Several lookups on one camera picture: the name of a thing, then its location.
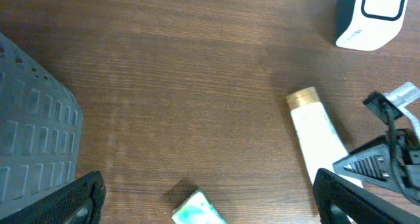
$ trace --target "white and black device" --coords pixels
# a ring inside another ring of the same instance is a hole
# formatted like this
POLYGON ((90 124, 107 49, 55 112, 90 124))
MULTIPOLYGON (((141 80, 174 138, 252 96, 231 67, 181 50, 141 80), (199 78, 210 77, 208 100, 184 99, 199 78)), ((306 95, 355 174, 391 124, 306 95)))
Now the white and black device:
POLYGON ((337 0, 338 47, 373 51, 401 30, 408 0, 337 0))

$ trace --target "wood grain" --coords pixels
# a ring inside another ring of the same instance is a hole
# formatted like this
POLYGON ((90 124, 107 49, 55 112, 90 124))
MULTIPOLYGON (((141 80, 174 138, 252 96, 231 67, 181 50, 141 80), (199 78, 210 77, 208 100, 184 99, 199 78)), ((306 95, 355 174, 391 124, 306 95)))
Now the wood grain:
POLYGON ((198 187, 229 223, 318 223, 285 96, 316 86, 353 150, 386 129, 365 96, 420 85, 420 0, 374 52, 334 46, 335 2, 0 0, 0 32, 77 97, 103 223, 172 223, 198 187))

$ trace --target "silver metal part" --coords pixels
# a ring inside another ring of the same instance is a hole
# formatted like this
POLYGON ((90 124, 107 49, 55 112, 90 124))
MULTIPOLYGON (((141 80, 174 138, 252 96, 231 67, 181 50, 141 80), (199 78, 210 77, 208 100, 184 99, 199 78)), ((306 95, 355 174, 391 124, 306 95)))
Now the silver metal part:
POLYGON ((385 93, 385 97, 408 118, 417 140, 420 141, 420 121, 406 108, 410 103, 420 99, 420 89, 413 83, 407 82, 391 93, 385 93))

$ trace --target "brown cap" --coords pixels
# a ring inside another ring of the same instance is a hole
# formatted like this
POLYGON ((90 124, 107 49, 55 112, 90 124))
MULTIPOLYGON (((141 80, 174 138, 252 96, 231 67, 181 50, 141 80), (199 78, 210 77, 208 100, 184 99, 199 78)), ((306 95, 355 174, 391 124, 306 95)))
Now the brown cap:
POLYGON ((313 102, 319 102, 320 98, 315 87, 309 87, 286 96, 286 101, 290 110, 293 110, 313 102))

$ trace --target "plastic basket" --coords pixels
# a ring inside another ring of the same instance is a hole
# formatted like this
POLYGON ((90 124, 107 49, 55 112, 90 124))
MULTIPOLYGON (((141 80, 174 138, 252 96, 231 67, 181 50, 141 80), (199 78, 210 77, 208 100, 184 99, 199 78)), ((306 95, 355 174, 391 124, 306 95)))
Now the plastic basket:
POLYGON ((0 219, 74 180, 82 123, 73 94, 0 34, 0 219))

